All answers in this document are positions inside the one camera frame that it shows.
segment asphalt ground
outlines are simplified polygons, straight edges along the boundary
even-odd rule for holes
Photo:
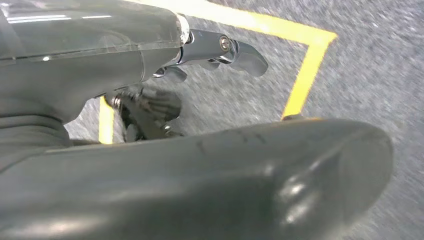
[[[393,178],[346,240],[424,239],[424,1],[210,0],[337,34],[330,43],[302,114],[368,122],[386,130],[395,146]],[[188,17],[191,28],[221,32],[255,46],[269,71],[254,78],[220,66],[184,69],[184,83],[146,85],[178,93],[184,103],[174,122],[186,135],[278,121],[308,46],[276,36]],[[74,139],[97,141],[99,100],[66,127]],[[115,123],[114,142],[122,141]]]

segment yellow road marking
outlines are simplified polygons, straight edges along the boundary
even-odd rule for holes
[[[291,90],[281,118],[299,114],[307,100],[315,76],[329,44],[337,37],[334,32],[285,20],[275,16],[259,14],[206,0],[126,0],[129,2],[157,6],[184,15],[214,21],[259,33],[277,36],[282,39],[308,45],[308,51]]]
[[[98,114],[98,141],[102,144],[114,143],[114,116],[114,109],[106,103],[105,97],[102,96]]]
[[[291,93],[288,97],[281,119],[285,116],[301,113],[326,51],[327,46],[321,47],[317,45],[310,45],[307,49],[305,58],[302,66],[300,67],[299,73],[297,74],[293,88],[291,89]]]

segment lever pivot bolt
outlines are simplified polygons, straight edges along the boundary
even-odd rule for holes
[[[230,49],[230,40],[227,36],[221,36],[219,39],[219,45],[221,46],[221,49],[227,52]]]

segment black metal part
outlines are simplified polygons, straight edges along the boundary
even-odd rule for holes
[[[121,96],[122,107],[128,110],[128,115],[137,126],[140,135],[146,140],[165,139],[165,132],[158,127],[155,119],[148,111],[139,107],[129,96]]]

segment yellow painted line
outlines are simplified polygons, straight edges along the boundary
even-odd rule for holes
[[[114,117],[114,109],[106,103],[105,97],[102,96],[98,115],[98,141],[102,144],[114,143]]]
[[[315,76],[329,44],[337,37],[334,32],[307,26],[275,16],[259,14],[211,3],[206,0],[126,0],[169,9],[176,13],[277,36],[289,41],[308,45],[305,58],[293,85],[281,118],[300,114],[308,98]],[[112,143],[113,116],[111,108],[100,107],[99,140]]]
[[[326,51],[327,47],[309,46],[281,119],[301,113]]]

